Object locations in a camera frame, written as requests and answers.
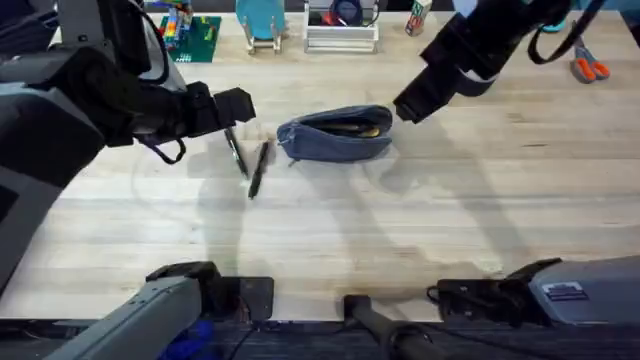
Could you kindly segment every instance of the marker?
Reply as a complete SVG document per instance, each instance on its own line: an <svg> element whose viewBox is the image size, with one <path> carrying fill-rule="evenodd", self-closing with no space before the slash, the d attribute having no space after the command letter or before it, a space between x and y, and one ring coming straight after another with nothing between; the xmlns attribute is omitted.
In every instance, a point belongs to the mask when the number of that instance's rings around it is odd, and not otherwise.
<svg viewBox="0 0 640 360"><path fill-rule="evenodd" d="M260 182L262 182L262 173L264 172L265 167L267 166L267 154L269 153L269 140L265 141L260 148L260 156L258 157L258 167L256 167L256 171L253 173L253 178L251 179L251 186L249 187L249 199L253 200L253 198L258 194L258 189L260 189Z"/></svg>

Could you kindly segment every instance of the metal clamp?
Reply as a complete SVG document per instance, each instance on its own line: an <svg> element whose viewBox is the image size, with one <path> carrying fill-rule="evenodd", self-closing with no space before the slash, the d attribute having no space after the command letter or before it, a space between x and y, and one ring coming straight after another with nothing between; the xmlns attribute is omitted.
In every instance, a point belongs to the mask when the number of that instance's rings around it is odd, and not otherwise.
<svg viewBox="0 0 640 360"><path fill-rule="evenodd" d="M276 28L276 17L271 17L271 40L256 39L251 35L251 28L249 27L249 20L245 16L242 22L242 29L244 35L247 38L247 52L249 55L256 53L256 48L273 48L273 52L280 54L282 52L282 33L278 32Z"/></svg>

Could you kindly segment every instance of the orange scissor handle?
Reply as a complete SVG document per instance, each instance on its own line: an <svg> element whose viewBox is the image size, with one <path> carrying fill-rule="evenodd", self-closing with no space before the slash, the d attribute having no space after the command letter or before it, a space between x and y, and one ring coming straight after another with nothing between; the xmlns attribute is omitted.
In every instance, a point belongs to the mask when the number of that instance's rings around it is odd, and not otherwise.
<svg viewBox="0 0 640 360"><path fill-rule="evenodd" d="M609 75L611 75L611 72L609 71L607 65L599 61L592 63L591 66L593 67L593 70L595 70L596 76L598 77L608 78Z"/></svg>
<svg viewBox="0 0 640 360"><path fill-rule="evenodd" d="M589 81L594 81L596 79L596 74L591 70L591 66L589 66L589 62L586 59L580 58L576 59L576 65L578 66L578 71L584 76L585 79Z"/></svg>

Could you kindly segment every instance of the green lego baseplate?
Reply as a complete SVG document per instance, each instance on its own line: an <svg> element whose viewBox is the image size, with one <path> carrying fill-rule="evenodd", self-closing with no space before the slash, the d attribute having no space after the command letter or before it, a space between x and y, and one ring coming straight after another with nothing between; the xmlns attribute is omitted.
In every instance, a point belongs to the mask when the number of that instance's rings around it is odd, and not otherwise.
<svg viewBox="0 0 640 360"><path fill-rule="evenodd" d="M161 28L166 28L169 17L162 18ZM189 33L178 47L169 49L176 63L207 63L213 60L222 18L219 16L193 16Z"/></svg>

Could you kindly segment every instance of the white container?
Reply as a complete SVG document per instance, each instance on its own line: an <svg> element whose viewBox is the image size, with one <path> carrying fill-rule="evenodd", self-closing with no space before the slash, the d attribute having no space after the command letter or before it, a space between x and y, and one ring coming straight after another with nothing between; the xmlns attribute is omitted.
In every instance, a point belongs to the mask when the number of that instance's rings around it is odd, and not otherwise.
<svg viewBox="0 0 640 360"><path fill-rule="evenodd" d="M312 52L351 52L375 54L379 33L378 23L368 27L347 26L311 26L310 12L328 12L333 0L309 0L304 5L304 51ZM361 0L365 19L371 18L378 9L375 0Z"/></svg>

